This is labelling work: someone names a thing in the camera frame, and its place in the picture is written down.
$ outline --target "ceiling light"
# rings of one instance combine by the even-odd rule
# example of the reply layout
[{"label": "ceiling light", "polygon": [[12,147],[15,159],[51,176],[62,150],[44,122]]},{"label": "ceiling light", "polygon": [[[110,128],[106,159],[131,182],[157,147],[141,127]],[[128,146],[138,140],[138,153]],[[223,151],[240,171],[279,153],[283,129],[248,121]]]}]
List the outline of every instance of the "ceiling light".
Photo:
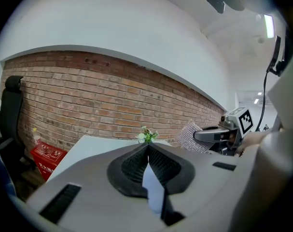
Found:
[{"label": "ceiling light", "polygon": [[265,19],[265,24],[266,24],[266,32],[267,32],[267,37],[273,38],[274,37],[274,22],[273,22],[273,17],[270,15],[264,15]]}]

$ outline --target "black cable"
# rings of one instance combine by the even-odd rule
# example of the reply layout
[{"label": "black cable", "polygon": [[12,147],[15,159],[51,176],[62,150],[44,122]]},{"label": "black cable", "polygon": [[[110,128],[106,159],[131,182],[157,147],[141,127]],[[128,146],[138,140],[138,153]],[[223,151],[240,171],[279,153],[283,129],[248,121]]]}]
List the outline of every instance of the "black cable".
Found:
[{"label": "black cable", "polygon": [[263,119],[263,116],[264,116],[264,111],[265,111],[265,87],[266,87],[267,74],[268,74],[268,70],[266,71],[264,82],[263,82],[263,104],[262,104],[261,117],[260,117],[259,123],[257,125],[256,131],[258,131],[258,129],[259,129],[260,125],[261,125],[261,122],[262,122],[262,119]]}]

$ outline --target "white wall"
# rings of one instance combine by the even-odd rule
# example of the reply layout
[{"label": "white wall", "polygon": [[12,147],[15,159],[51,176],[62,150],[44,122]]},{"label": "white wall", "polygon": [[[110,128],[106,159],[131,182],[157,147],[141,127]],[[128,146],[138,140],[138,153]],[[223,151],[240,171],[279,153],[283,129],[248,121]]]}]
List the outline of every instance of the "white wall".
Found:
[{"label": "white wall", "polygon": [[[240,107],[245,106],[250,110],[251,116],[253,118],[253,123],[254,123],[253,131],[256,130],[256,127],[261,117],[262,105],[257,105],[253,103],[247,103],[247,102],[240,102],[239,106]],[[270,128],[273,127],[276,116],[277,116],[277,111],[275,110],[273,106],[265,107],[265,112],[264,112],[264,116],[260,125],[260,130],[261,131],[263,130],[265,124],[267,124]]]},{"label": "white wall", "polygon": [[123,58],[229,107],[226,62],[197,22],[167,0],[25,0],[0,36],[0,60],[46,50]]}]

